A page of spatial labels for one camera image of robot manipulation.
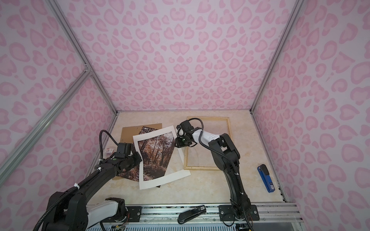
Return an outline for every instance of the pink wallpaper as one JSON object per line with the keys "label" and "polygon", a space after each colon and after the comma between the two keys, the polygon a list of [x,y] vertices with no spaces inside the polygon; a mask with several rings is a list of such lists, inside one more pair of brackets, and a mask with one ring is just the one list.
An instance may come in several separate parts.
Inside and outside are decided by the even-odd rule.
{"label": "pink wallpaper", "polygon": [[99,132],[111,120],[111,110],[88,79],[0,188],[0,230],[33,229],[54,192],[85,178],[99,149]]}
{"label": "pink wallpaper", "polygon": [[295,0],[59,1],[121,110],[249,109]]}
{"label": "pink wallpaper", "polygon": [[0,2],[0,166],[82,72],[43,0]]}
{"label": "pink wallpaper", "polygon": [[370,230],[370,2],[308,1],[256,117],[308,230]]}

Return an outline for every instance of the white paper border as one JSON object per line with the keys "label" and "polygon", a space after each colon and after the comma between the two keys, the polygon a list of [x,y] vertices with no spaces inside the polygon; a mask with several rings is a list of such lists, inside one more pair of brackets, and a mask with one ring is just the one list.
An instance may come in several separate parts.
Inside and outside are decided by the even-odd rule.
{"label": "white paper border", "polygon": [[[160,136],[160,135],[163,135],[163,134],[166,134],[166,133],[169,133],[169,132],[172,132],[172,135],[174,136],[174,139],[177,137],[176,131],[175,131],[175,128],[174,128],[173,125],[169,126],[169,127],[166,127],[166,128],[155,130],[153,132],[148,132],[148,133],[144,133],[144,134],[141,134],[141,135],[132,136],[133,139],[134,139],[134,145],[135,145],[136,151],[141,156],[138,141],[147,140],[147,139],[150,139],[150,138],[153,138],[153,137],[156,137],[156,136]],[[181,148],[177,148],[177,150],[179,152],[182,164],[184,164],[184,153],[182,152]],[[153,188],[153,187],[160,186],[160,185],[163,185],[163,184],[167,184],[167,183],[170,183],[172,181],[175,181],[175,180],[178,180],[178,179],[184,178],[186,176],[190,176],[190,175],[191,174],[190,174],[189,170],[184,170],[183,169],[183,170],[180,170],[180,171],[177,171],[177,172],[174,172],[174,173],[171,173],[171,174],[168,174],[168,175],[165,175],[165,176],[153,179],[153,180],[144,181],[144,163],[142,161],[142,162],[140,162],[140,165],[139,165],[139,188],[140,189]]]}

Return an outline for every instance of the pink heart patterned wall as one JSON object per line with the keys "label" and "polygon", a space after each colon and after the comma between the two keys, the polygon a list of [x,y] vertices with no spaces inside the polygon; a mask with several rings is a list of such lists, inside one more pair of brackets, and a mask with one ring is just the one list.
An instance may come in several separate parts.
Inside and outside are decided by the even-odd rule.
{"label": "pink heart patterned wall", "polygon": [[112,117],[88,79],[0,188],[0,230],[32,230],[54,192],[85,178]]}
{"label": "pink heart patterned wall", "polygon": [[249,109],[294,0],[61,0],[120,110]]}
{"label": "pink heart patterned wall", "polygon": [[83,70],[43,0],[0,2],[0,166]]}
{"label": "pink heart patterned wall", "polygon": [[255,115],[307,229],[370,230],[370,1],[308,1]]}

